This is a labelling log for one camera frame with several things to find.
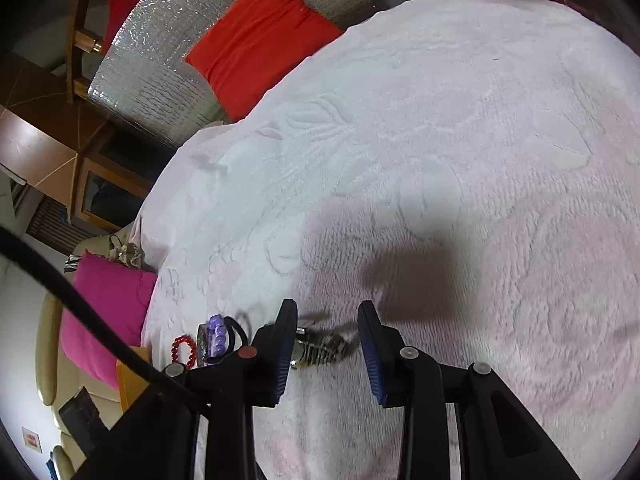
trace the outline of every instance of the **silver screw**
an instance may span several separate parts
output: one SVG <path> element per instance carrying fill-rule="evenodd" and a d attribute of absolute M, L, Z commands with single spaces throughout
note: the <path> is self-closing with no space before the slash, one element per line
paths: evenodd
<path fill-rule="evenodd" d="M 185 368 L 186 366 L 182 363 L 171 363 L 167 366 L 167 368 L 164 369 L 164 373 L 169 377 L 177 377 L 184 371 Z"/>
<path fill-rule="evenodd" d="M 478 361 L 474 363 L 474 372 L 480 375 L 489 375 L 491 373 L 491 367 L 487 363 Z"/>
<path fill-rule="evenodd" d="M 400 357 L 405 359 L 415 359 L 418 357 L 419 352 L 412 346 L 405 346 L 400 351 Z"/>

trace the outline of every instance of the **sofa armrest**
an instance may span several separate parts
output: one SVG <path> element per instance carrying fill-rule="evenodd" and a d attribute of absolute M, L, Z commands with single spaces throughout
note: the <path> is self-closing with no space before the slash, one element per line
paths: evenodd
<path fill-rule="evenodd" d="M 40 400 L 50 406 L 56 399 L 58 389 L 58 339 L 62 305 L 47 292 L 42 301 L 38 335 L 36 337 L 36 386 Z"/>
<path fill-rule="evenodd" d="M 71 480 L 76 470 L 62 446 L 54 446 L 52 460 L 58 480 Z"/>

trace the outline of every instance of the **purple beaded bracelet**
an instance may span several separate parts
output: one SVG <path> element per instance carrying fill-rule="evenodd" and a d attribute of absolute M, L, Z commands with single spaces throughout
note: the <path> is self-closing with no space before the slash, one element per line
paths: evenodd
<path fill-rule="evenodd" d="M 207 322 L 207 357 L 220 357 L 226 351 L 226 326 L 220 314 Z"/>

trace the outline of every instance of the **orange object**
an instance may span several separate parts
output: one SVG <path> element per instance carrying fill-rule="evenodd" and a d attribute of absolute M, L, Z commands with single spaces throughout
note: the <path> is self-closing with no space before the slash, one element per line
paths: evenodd
<path fill-rule="evenodd" d="M 139 346 L 131 346 L 130 348 L 147 363 L 151 362 L 149 348 L 141 348 Z M 140 394 L 145 391 L 149 383 L 133 373 L 129 367 L 122 364 L 120 360 L 116 361 L 116 373 L 118 375 L 120 405 L 124 413 L 129 409 L 129 406 L 136 401 Z"/>
<path fill-rule="evenodd" d="M 341 33 L 304 0 L 236 0 L 184 59 L 237 121 L 305 57 Z"/>

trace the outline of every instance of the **wooden chair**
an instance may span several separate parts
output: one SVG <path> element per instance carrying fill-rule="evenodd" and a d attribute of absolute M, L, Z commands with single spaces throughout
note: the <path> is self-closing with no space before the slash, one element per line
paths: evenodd
<path fill-rule="evenodd" d="M 66 100 L 69 103 L 75 96 L 87 99 L 91 81 L 82 75 L 84 53 L 105 54 L 102 38 L 85 28 L 88 7 L 89 0 L 74 0 L 66 28 Z"/>

